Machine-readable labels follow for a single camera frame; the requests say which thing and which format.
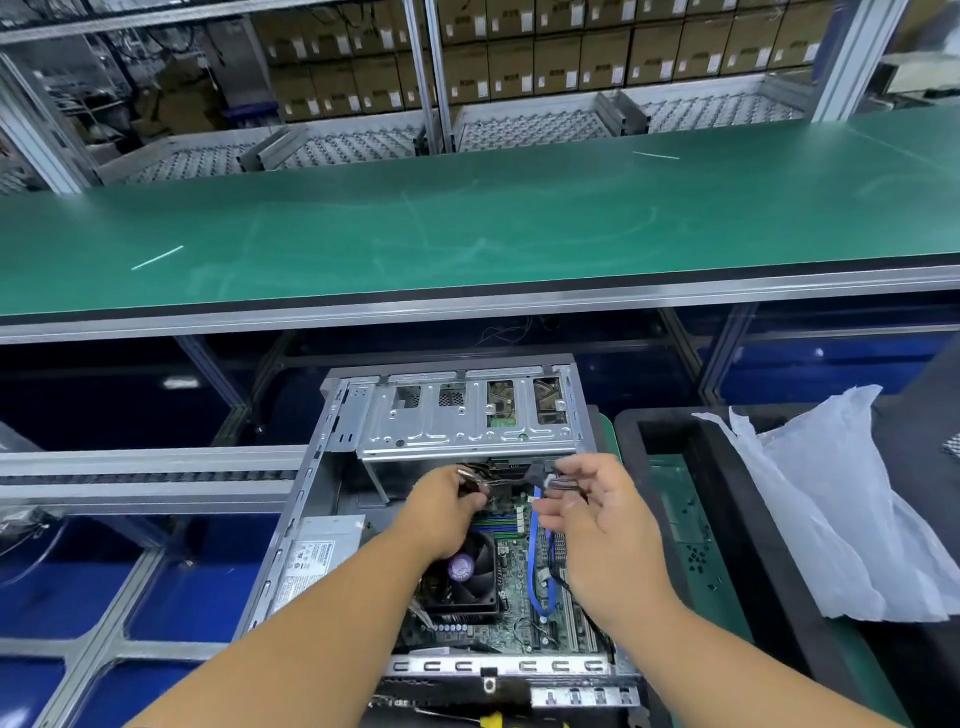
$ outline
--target cable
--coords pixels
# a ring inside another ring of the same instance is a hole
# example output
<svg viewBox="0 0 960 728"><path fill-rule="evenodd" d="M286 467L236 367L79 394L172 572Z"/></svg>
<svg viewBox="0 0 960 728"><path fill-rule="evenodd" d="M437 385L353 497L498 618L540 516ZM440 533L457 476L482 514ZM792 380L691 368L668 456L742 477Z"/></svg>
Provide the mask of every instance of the cable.
<svg viewBox="0 0 960 728"><path fill-rule="evenodd" d="M534 498L542 495L540 488L534 488ZM552 540L553 534L545 531L548 542ZM527 549L527 596L530 597L530 604L534 611L541 617L549 617L557 609L557 588L553 579L547 579L547 606L544 609L537 597L537 590L534 587L534 570L537 565L537 538L540 534L540 518L537 511L533 511L530 517L530 545Z"/></svg>
<svg viewBox="0 0 960 728"><path fill-rule="evenodd" d="M47 558L47 556L50 555L51 551L53 551L54 548L57 547L57 544L60 542L60 538L62 538L62 536L63 536L63 531L65 531L65 530L66 530L66 521L61 521L61 522L60 522L60 530L57 531L57 535L54 536L53 539L51 539L51 541L50 541L49 544L47 544L47 547L46 547L45 549L43 549L43 553L40 554L39 558L36 559L36 561L34 561L34 562L33 562L29 567L27 567L25 570L21 571L21 572L20 572L17 576L15 576L14 578L12 578L12 579L7 579L7 581L0 581L0 589L4 589L4 588L6 588L6 587L12 586L13 584L16 584L16 582L20 581L21 579L25 579L27 576L29 576L31 573L33 573L34 570L35 570L37 567L40 566L40 564L42 564L44 561L46 561L46 558Z"/></svg>

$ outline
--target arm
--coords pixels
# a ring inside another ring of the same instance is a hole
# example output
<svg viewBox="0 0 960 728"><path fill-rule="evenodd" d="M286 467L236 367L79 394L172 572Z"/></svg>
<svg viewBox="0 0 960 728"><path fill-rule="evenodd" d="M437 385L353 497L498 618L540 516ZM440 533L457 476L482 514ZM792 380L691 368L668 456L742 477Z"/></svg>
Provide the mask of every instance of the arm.
<svg viewBox="0 0 960 728"><path fill-rule="evenodd" d="M543 527L566 536L570 588L687 728L895 726L686 609L657 521L615 457L575 455L557 467L589 494L589 503L566 492L534 504Z"/></svg>
<svg viewBox="0 0 960 728"><path fill-rule="evenodd" d="M487 502L457 497L459 483L455 467L425 475L390 528L128 727L355 726L424 570L457 552Z"/></svg>

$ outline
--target metal rail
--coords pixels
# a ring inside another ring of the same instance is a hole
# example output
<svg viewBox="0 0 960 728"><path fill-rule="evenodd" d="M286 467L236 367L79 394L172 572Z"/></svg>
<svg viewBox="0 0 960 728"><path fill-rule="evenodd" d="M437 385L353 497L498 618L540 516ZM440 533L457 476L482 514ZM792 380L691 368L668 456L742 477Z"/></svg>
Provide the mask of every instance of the metal rail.
<svg viewBox="0 0 960 728"><path fill-rule="evenodd" d="M615 288L588 288L542 293L463 298L305 305L298 308L183 313L125 319L100 317L86 321L53 321L0 327L0 344L49 341L173 336L178 334L262 331L278 328L329 328L409 321L440 321L494 316L526 316L578 311L747 303L828 298L834 296L960 288L960 265L863 268L839 273L797 273L765 278L651 283Z"/></svg>
<svg viewBox="0 0 960 728"><path fill-rule="evenodd" d="M149 28L155 25L188 23L193 20L212 20L232 17L247 12L275 11L304 5L323 5L332 0L234 0L234 2L178 4L171 8L145 11L116 12L95 17L78 17L56 23L32 25L0 32L0 45L47 40L57 37L82 36L86 33L121 31L129 28Z"/></svg>

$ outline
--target hand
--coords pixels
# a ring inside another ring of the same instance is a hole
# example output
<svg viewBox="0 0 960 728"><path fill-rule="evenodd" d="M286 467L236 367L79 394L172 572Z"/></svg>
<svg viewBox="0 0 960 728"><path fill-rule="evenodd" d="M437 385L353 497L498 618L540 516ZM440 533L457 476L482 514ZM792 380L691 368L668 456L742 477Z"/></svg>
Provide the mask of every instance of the hand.
<svg viewBox="0 0 960 728"><path fill-rule="evenodd" d="M464 544L473 514L487 504L486 486L481 493L459 497L462 483L455 465L430 471L414 485L391 526L418 545L427 563L453 556Z"/></svg>
<svg viewBox="0 0 960 728"><path fill-rule="evenodd" d="M587 613L617 642L658 610L679 605L663 558L660 528L613 455L558 460L587 492L548 490L533 508L540 525L566 536L570 589Z"/></svg>

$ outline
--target human forearm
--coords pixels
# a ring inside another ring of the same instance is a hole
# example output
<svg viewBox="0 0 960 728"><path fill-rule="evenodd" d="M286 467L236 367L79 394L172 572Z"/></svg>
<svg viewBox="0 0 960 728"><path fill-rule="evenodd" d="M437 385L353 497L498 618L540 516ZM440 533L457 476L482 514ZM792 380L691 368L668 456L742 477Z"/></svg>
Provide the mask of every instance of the human forearm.
<svg viewBox="0 0 960 728"><path fill-rule="evenodd" d="M688 728L895 725L691 612L673 595L635 607L625 619L633 627L620 645Z"/></svg>
<svg viewBox="0 0 960 728"><path fill-rule="evenodd" d="M130 726L356 725L430 558L388 529Z"/></svg>

